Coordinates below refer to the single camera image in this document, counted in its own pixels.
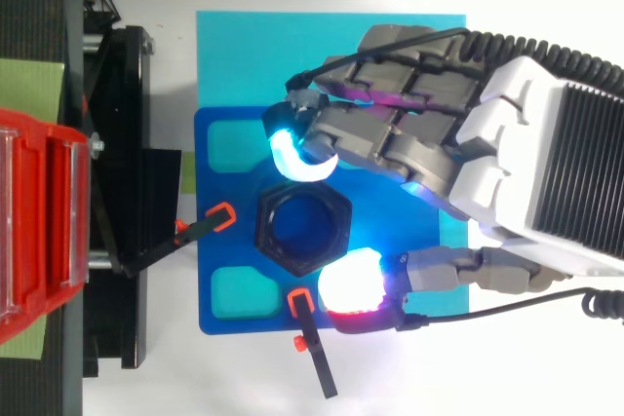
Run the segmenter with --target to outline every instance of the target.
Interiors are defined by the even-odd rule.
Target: white table surface
[[[460,13],[474,29],[558,42],[624,63],[619,0],[114,0],[155,38],[151,143],[193,150],[197,10]],[[194,216],[194,197],[180,212]],[[208,336],[198,326],[194,248],[149,272],[148,352],[138,370],[103,359],[85,415],[581,415],[621,413],[624,329],[580,299],[416,332],[322,330],[339,396],[325,401],[294,332]],[[558,288],[624,288],[580,279]],[[515,300],[471,289],[473,310]]]

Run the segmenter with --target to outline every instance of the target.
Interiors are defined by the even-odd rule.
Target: red plastic bin
[[[89,188],[83,134],[0,110],[0,344],[83,287]]]
[[[46,133],[0,111],[0,343],[46,310]]]

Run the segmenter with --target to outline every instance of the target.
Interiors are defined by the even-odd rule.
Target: black coiled cable
[[[595,289],[583,296],[583,312],[592,319],[623,319],[624,291]]]
[[[459,58],[464,62],[484,61],[488,71],[520,56],[531,57],[553,75],[624,98],[621,67],[557,44],[549,46],[547,41],[471,31],[465,36],[459,52]]]

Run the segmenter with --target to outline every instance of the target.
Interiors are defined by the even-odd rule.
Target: black hexagonal nut
[[[280,242],[273,222],[280,207],[297,198],[311,198],[326,212],[327,241],[313,251],[296,251]],[[287,181],[262,193],[255,220],[255,248],[296,277],[303,277],[342,257],[349,246],[351,202],[323,182]]]

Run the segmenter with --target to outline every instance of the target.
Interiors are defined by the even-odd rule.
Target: metal rod
[[[113,264],[106,250],[92,250],[89,252],[89,270],[110,270]]]
[[[82,37],[82,52],[84,54],[96,54],[103,35],[85,34]]]

